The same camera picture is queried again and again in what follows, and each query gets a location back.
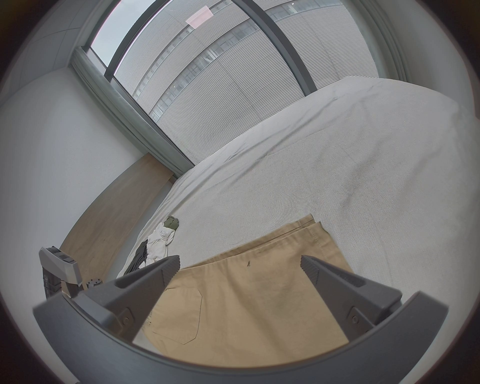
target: white cloth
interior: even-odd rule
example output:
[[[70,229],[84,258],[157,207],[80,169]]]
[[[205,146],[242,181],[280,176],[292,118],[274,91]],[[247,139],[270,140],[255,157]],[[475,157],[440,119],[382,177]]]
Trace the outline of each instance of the white cloth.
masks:
[[[174,229],[166,228],[163,226],[163,222],[160,222],[160,224],[158,224],[154,231],[148,236],[147,259],[138,267],[143,268],[151,263],[163,259],[164,257],[167,257],[167,245],[172,242],[174,235]]]
[[[182,267],[311,213],[352,269],[450,306],[419,377],[480,290],[480,122],[417,85],[349,77],[319,89],[189,170],[127,260],[167,215]]]

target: wooden board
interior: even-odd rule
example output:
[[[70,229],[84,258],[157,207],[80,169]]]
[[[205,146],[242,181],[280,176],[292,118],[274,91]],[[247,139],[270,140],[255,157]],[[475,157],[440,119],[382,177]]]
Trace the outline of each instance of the wooden board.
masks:
[[[61,245],[75,259],[84,285],[105,281],[115,257],[173,172],[147,154],[118,176],[78,219]]]

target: corrugated gray facade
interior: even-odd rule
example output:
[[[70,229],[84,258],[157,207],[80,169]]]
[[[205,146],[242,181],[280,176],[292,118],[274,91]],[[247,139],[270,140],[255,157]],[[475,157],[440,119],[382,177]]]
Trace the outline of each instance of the corrugated gray facade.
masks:
[[[245,24],[249,17],[230,0],[217,3],[169,3],[140,33],[115,74],[195,164],[303,97],[265,34]],[[257,3],[291,41],[317,88],[349,75],[378,77],[363,36],[339,1]],[[185,20],[205,5],[214,16],[188,28]]]

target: gray curved plastic rim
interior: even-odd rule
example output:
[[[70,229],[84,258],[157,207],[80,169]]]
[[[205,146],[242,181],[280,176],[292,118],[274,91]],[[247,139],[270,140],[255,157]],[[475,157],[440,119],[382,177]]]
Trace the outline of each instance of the gray curved plastic rim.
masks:
[[[34,309],[45,337],[81,383],[398,383],[425,353],[447,307],[423,292],[353,342],[300,362],[255,369],[184,363],[115,337],[56,295]]]

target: back pocket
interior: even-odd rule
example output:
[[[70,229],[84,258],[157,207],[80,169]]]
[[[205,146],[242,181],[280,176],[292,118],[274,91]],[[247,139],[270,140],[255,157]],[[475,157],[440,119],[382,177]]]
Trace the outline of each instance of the back pocket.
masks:
[[[202,295],[197,288],[165,290],[152,310],[152,332],[181,344],[197,337]]]

